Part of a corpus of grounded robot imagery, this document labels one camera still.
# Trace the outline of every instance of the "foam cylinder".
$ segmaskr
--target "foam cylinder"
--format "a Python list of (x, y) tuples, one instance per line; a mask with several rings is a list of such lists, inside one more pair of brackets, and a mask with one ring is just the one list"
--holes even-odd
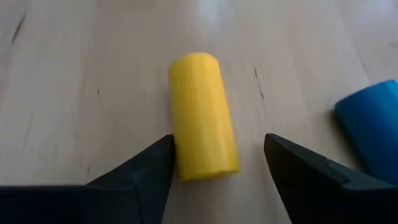
[(365, 168), (381, 180), (398, 185), (398, 84), (378, 83), (335, 105)]
[(169, 67), (169, 91), (180, 178), (237, 172), (238, 156), (217, 59), (192, 53)]

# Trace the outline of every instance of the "wooden table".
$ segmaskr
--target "wooden table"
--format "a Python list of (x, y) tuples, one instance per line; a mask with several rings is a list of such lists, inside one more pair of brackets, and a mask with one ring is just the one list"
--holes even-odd
[(175, 178), (164, 223), (287, 223), (265, 133), (356, 167), (331, 112), (342, 97), (397, 76), (396, 6), (2, 0), (0, 184), (84, 184), (170, 134), (167, 68), (209, 52), (223, 73), (241, 170)]

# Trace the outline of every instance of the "yellow block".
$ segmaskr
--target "yellow block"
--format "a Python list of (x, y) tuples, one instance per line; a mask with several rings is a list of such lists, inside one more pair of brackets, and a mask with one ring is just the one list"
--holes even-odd
[(177, 164), (183, 180), (239, 170), (228, 105), (217, 59), (183, 56), (169, 68)]

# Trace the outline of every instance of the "black plastic part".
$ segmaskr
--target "black plastic part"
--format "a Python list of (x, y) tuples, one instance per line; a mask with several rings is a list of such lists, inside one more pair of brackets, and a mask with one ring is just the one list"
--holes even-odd
[(168, 135), (87, 185), (0, 187), (0, 223), (161, 223), (174, 157)]
[(398, 222), (396, 186), (276, 134), (266, 134), (264, 152), (293, 224)]

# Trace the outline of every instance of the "blue cylinder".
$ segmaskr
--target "blue cylinder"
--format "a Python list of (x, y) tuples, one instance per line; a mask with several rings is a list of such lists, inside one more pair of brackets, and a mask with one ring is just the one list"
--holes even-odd
[(356, 152), (370, 173), (398, 185), (398, 84), (388, 80), (335, 105)]

